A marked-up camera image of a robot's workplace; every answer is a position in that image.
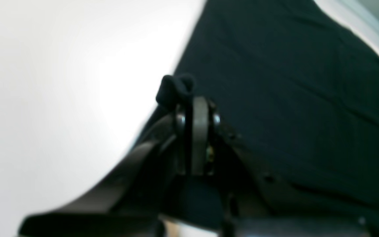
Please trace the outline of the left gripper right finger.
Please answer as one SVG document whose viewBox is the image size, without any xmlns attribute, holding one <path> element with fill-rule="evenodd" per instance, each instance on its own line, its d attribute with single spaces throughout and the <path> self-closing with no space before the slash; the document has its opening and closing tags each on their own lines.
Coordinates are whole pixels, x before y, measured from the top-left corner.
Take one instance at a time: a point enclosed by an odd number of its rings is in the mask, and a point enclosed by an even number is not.
<svg viewBox="0 0 379 237">
<path fill-rule="evenodd" d="M 193 99 L 193 175 L 212 180 L 222 205 L 193 226 L 217 237 L 379 237 L 370 213 L 308 195 L 254 156 L 203 96 Z"/>
</svg>

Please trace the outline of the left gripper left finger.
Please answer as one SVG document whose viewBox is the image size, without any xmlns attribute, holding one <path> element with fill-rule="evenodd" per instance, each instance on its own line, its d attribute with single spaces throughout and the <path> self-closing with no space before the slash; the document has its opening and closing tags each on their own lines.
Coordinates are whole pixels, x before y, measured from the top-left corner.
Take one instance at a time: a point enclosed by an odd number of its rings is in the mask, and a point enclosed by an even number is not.
<svg viewBox="0 0 379 237">
<path fill-rule="evenodd" d="M 186 113 L 158 120 L 96 186 L 74 201 L 23 220 L 20 237 L 164 237 L 159 218 L 170 182 L 185 174 Z"/>
</svg>

